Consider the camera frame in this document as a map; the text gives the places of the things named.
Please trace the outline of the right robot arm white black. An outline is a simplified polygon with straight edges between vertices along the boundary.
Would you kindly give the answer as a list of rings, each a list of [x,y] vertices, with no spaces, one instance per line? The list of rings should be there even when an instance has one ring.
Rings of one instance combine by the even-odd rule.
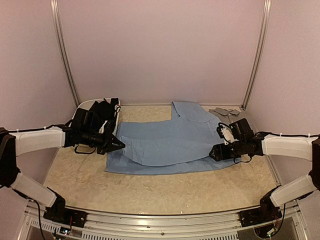
[[[259,225],[280,219],[284,211],[280,207],[297,199],[303,199],[320,189],[320,136],[287,135],[266,131],[254,132],[246,118],[229,125],[220,122],[216,128],[224,143],[216,144],[209,156],[216,162],[235,160],[243,155],[284,156],[303,159],[312,163],[311,171],[283,186],[266,193],[259,207],[239,212],[242,227]]]

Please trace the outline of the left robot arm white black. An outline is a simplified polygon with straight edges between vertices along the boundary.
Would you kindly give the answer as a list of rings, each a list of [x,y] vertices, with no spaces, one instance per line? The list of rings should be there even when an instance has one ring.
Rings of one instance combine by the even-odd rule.
[[[61,148],[87,146],[98,155],[121,150],[125,144],[114,135],[118,124],[119,105],[111,118],[102,120],[96,112],[78,108],[74,117],[65,124],[24,130],[0,129],[0,185],[19,196],[44,207],[40,219],[46,219],[70,228],[83,228],[87,212],[68,208],[66,200],[53,189],[22,173],[19,158],[43,157]]]

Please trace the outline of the light blue long sleeve shirt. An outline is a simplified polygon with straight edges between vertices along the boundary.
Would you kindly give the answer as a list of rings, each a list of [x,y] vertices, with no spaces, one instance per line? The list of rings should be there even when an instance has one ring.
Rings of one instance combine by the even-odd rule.
[[[235,159],[214,161],[209,153],[223,143],[216,131],[220,119],[193,102],[173,102],[171,119],[121,122],[116,137],[125,148],[107,155],[106,172],[171,175],[228,168]]]

